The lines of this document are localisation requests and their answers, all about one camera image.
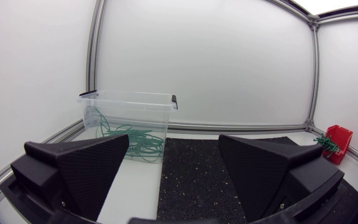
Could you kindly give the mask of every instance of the clear plastic bin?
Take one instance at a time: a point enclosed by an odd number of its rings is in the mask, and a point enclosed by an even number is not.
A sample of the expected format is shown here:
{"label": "clear plastic bin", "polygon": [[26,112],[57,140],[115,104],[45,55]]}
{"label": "clear plastic bin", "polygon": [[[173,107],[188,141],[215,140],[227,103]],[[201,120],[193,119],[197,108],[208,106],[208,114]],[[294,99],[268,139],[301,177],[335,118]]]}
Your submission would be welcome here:
{"label": "clear plastic bin", "polygon": [[98,90],[80,95],[86,137],[128,134],[125,159],[161,163],[176,96]]}

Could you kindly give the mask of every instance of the white wall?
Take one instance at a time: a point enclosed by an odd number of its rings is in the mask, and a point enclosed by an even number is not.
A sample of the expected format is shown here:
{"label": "white wall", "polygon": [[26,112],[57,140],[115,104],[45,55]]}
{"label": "white wall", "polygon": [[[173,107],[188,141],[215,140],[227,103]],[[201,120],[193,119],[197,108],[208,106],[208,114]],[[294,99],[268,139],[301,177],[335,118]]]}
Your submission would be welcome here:
{"label": "white wall", "polygon": [[321,26],[318,31],[320,80],[314,123],[338,124],[354,132],[358,150],[358,21]]}
{"label": "white wall", "polygon": [[260,0],[108,1],[97,87],[171,93],[170,122],[305,122],[313,79],[305,22]]}
{"label": "white wall", "polygon": [[95,2],[0,0],[0,170],[81,118]]}

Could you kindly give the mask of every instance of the black rubber mat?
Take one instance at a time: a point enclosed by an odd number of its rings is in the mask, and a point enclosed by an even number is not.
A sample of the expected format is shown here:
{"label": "black rubber mat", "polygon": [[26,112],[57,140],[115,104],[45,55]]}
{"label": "black rubber mat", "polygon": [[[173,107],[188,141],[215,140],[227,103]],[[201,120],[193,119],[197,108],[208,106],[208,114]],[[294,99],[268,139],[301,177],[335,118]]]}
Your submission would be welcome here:
{"label": "black rubber mat", "polygon": [[[287,137],[263,140],[296,144]],[[357,208],[358,192],[346,184],[345,196],[324,221],[342,220],[340,216],[351,216]],[[158,220],[216,218],[220,223],[247,223],[217,140],[167,138],[158,200]]]}

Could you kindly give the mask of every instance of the green wire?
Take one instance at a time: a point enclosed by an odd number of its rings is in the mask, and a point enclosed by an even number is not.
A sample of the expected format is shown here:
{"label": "green wire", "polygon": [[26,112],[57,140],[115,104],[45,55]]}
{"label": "green wire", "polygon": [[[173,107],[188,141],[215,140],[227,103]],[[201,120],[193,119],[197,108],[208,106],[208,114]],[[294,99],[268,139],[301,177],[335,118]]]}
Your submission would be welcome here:
{"label": "green wire", "polygon": [[100,128],[102,137],[114,136],[117,134],[127,134],[129,138],[129,147],[126,156],[140,157],[146,162],[155,162],[162,156],[162,144],[164,140],[157,136],[148,134],[153,130],[135,130],[132,125],[123,124],[115,130],[111,130],[107,119],[95,108],[100,115],[100,125],[96,128],[95,137],[98,138],[98,129]]}
{"label": "green wire", "polygon": [[330,152],[327,158],[329,158],[334,152],[340,151],[338,145],[331,140],[331,136],[324,136],[321,134],[320,138],[316,138],[313,141],[316,141],[318,144],[322,145],[325,151]]}

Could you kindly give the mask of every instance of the red bin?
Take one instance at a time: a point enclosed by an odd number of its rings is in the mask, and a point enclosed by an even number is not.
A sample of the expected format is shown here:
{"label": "red bin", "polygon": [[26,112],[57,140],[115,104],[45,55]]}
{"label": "red bin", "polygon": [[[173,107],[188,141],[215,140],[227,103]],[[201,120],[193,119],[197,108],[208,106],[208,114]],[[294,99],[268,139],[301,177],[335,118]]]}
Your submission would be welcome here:
{"label": "red bin", "polygon": [[[326,137],[331,137],[331,140],[338,145],[339,152],[333,153],[329,158],[334,164],[339,165],[345,157],[349,143],[351,142],[353,132],[338,125],[334,125],[327,129]],[[330,152],[323,151],[323,156],[326,158]]]}

